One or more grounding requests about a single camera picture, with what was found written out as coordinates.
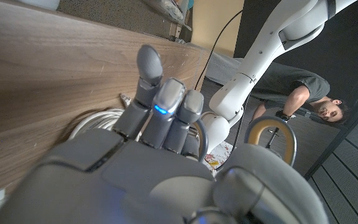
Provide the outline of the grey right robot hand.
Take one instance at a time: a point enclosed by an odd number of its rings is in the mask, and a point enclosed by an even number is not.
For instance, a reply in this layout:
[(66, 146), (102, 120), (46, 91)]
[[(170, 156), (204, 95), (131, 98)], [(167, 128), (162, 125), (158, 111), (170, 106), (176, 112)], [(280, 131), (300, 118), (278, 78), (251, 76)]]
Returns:
[(213, 175), (203, 96), (162, 80), (157, 51), (137, 55), (135, 99), (112, 130), (53, 148), (0, 208), (0, 223), (327, 223), (293, 168), (295, 135), (276, 117), (253, 121)]

